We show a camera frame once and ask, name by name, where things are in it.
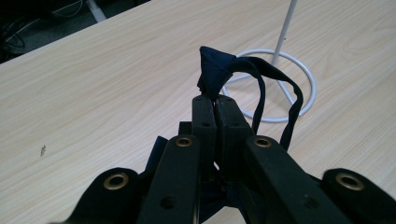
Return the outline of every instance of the black cloth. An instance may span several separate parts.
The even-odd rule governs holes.
[[[253,116],[252,130],[255,134],[259,130],[262,112],[265,104],[265,83],[262,76],[288,82],[297,95],[297,100],[289,110],[289,123],[286,125],[279,144],[286,150],[289,148],[294,124],[297,121],[301,107],[303,106],[303,93],[296,83],[265,60],[257,57],[239,57],[212,49],[201,47],[201,70],[202,74],[198,81],[198,87],[202,94],[215,101],[224,84],[234,72],[249,73],[257,78],[260,87],[260,100]]]

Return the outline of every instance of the white metal rod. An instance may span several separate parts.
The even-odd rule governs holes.
[[[296,5],[297,5],[297,0],[291,0],[290,5],[289,5],[289,9],[288,9],[288,14],[286,15],[286,19],[285,19],[285,22],[283,23],[282,31],[280,32],[279,39],[277,40],[274,57],[273,57],[273,59],[271,61],[271,65],[273,65],[273,66],[276,66],[277,58],[279,56],[280,49],[282,48],[283,41],[285,40],[286,32],[289,29],[291,17],[293,16],[293,12],[294,12],[294,9],[296,8]],[[286,89],[286,87],[283,84],[283,82],[282,81],[278,81],[277,84],[279,85],[279,87],[283,91],[283,93],[285,93],[285,96],[286,96],[286,98],[288,98],[289,102],[291,104],[293,104],[294,101],[291,98],[291,95],[288,92],[288,90]]]
[[[87,0],[87,5],[90,8],[92,15],[95,17],[96,22],[101,22],[106,20],[105,13],[103,13],[102,9],[96,5],[94,0]]]

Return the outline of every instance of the black mechanical part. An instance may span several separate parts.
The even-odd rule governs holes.
[[[232,98],[202,95],[192,108],[179,135],[157,138],[145,172],[102,173],[65,223],[203,223],[224,206],[254,224],[396,223],[386,192],[344,169],[306,174],[277,141],[253,134]]]

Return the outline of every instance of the wooden table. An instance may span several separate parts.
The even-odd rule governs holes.
[[[0,220],[65,220],[103,171],[142,172],[157,135],[191,120],[199,47],[274,49],[289,1],[151,1],[0,65]],[[396,197],[396,2],[301,0],[283,51],[313,72],[318,98],[290,155],[309,173],[344,167]],[[259,55],[271,59],[270,55]],[[309,95],[304,73],[278,67]],[[266,116],[289,103],[267,82]],[[229,85],[253,110],[252,79]],[[285,124],[261,125],[279,139]],[[225,209],[208,223],[241,223]]]

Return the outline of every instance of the white wire stand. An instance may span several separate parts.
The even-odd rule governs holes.
[[[277,40],[277,44],[276,44],[276,49],[250,49],[244,52],[241,52],[239,54],[236,55],[236,57],[242,57],[245,55],[249,55],[249,54],[253,54],[253,53],[266,53],[266,54],[273,54],[273,59],[271,61],[271,65],[276,66],[276,62],[279,56],[286,58],[288,60],[290,60],[291,62],[297,64],[306,74],[307,78],[309,79],[309,83],[311,84],[311,95],[309,97],[308,102],[305,104],[305,106],[303,106],[303,108],[301,109],[299,115],[302,116],[304,115],[313,105],[313,103],[315,102],[315,98],[317,96],[317,84],[315,82],[314,76],[312,75],[312,73],[308,70],[308,68],[301,63],[299,60],[297,60],[296,58],[292,57],[291,55],[285,53],[285,52],[281,52],[280,49],[282,48],[282,44],[283,44],[283,40],[285,39],[286,36],[286,32],[288,31],[289,25],[290,25],[290,21],[291,21],[291,17],[293,15],[294,9],[296,8],[297,5],[297,0],[291,0],[290,1],[290,6],[289,6],[289,10],[288,10],[288,14],[286,15],[286,19],[285,22],[283,23],[283,27],[282,27],[282,31],[280,32],[280,36],[279,39]],[[251,75],[249,74],[244,74],[241,77],[236,77],[236,78],[231,78],[227,83],[231,83],[231,82],[235,82],[235,81],[239,81],[245,78],[251,77]],[[285,94],[286,98],[288,99],[288,101],[290,102],[290,104],[292,105],[294,103],[294,100],[291,98],[290,93],[288,92],[288,90],[286,89],[285,85],[283,84],[282,81],[277,81],[277,84],[279,85],[280,89],[283,91],[283,93]],[[226,96],[230,96],[230,94],[227,92],[227,88],[224,85],[223,88],[221,89],[222,93]],[[247,112],[245,109],[242,109],[242,114],[244,114],[246,117],[253,119],[253,114],[250,112]],[[269,122],[269,123],[279,123],[279,122],[287,122],[289,121],[289,117],[283,117],[283,118],[266,118],[266,117],[262,117],[262,122]]]
[[[86,3],[92,15],[95,17],[96,22],[99,23],[106,20],[105,13],[103,13],[102,9],[96,4],[95,0],[87,0]]]

